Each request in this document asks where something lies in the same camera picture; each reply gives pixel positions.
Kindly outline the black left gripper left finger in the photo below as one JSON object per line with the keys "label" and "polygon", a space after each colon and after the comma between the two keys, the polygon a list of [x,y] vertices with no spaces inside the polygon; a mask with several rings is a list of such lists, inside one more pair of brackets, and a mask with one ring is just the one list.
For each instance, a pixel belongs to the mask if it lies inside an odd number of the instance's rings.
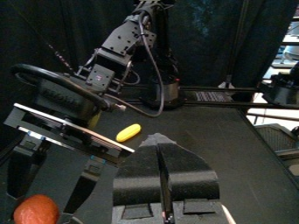
{"label": "black left gripper left finger", "polygon": [[163,224],[156,147],[164,136],[147,137],[119,166],[114,179],[112,224]]}

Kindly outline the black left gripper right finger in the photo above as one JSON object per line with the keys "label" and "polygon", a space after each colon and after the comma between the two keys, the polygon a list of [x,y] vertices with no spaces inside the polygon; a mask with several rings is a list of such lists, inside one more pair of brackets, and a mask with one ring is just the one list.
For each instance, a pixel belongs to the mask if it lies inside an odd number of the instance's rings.
{"label": "black left gripper right finger", "polygon": [[230,224],[216,172],[204,159],[156,135],[163,224]]}

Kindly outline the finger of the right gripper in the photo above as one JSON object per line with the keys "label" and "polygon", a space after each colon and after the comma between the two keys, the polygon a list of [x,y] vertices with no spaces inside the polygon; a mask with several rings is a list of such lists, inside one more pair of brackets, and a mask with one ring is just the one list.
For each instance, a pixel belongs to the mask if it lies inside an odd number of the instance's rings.
{"label": "finger of the right gripper", "polygon": [[76,186],[74,188],[72,194],[67,206],[63,212],[66,214],[75,214],[86,200],[88,199],[96,183],[99,182],[103,168],[106,166],[107,160],[96,156],[91,156],[88,162],[86,163],[84,170],[79,176]]}
{"label": "finger of the right gripper", "polygon": [[36,174],[43,167],[51,144],[42,138],[26,135],[14,147],[8,162],[7,195],[14,200],[24,198]]}

